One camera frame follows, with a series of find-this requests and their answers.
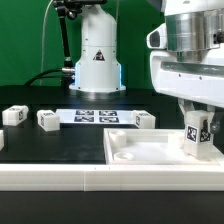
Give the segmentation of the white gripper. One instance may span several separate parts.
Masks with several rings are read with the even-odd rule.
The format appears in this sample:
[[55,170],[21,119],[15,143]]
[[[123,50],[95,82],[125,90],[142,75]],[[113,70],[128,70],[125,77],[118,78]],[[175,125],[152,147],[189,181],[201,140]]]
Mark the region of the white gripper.
[[[176,54],[166,47],[166,25],[162,24],[146,37],[150,53],[150,74],[158,93],[178,99],[184,117],[194,111],[194,102],[224,108],[224,43],[203,53],[201,63],[178,62]],[[208,130],[217,134],[224,109],[208,107]]]

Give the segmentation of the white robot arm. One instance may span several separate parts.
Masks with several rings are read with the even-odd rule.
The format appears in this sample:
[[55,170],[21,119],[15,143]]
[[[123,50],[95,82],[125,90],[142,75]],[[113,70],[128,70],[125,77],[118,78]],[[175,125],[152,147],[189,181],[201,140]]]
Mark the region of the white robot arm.
[[[179,99],[185,113],[207,106],[207,129],[215,134],[224,117],[224,0],[147,0],[165,22],[146,37],[154,89]],[[82,53],[71,88],[94,96],[121,85],[116,61],[116,22],[99,4],[82,9]]]

